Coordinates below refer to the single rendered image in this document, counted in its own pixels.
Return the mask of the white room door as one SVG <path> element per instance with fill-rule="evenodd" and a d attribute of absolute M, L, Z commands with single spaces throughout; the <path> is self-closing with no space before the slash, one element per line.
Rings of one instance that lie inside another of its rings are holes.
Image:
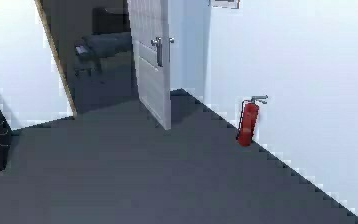
<path fill-rule="evenodd" d="M 127 0 L 139 99 L 165 129 L 171 128 L 168 0 Z M 159 67 L 151 41 L 162 39 Z"/>

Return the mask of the red fire extinguisher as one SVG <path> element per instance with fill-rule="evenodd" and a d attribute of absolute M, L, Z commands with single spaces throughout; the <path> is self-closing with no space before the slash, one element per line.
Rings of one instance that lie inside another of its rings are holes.
<path fill-rule="evenodd" d="M 252 96 L 250 99 L 242 102 L 242 111 L 239 120 L 238 134 L 236 136 L 237 142 L 242 147 L 251 145 L 254 136 L 256 120 L 259 114 L 258 102 L 262 104 L 267 103 L 268 96 Z"/>

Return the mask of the dark side table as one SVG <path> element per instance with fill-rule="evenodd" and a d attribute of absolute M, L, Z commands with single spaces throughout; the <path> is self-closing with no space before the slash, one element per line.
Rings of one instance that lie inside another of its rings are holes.
<path fill-rule="evenodd" d="M 95 70 L 98 73 L 102 72 L 100 58 L 85 45 L 75 45 L 75 60 L 74 60 L 74 73 L 76 76 L 82 71 L 86 71 L 88 75 L 92 74 Z"/>

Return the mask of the framed wall picture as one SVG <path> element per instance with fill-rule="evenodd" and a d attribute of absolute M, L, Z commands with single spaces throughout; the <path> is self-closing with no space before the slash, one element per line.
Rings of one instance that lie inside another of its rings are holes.
<path fill-rule="evenodd" d="M 212 7 L 238 9 L 240 0 L 210 0 Z"/>

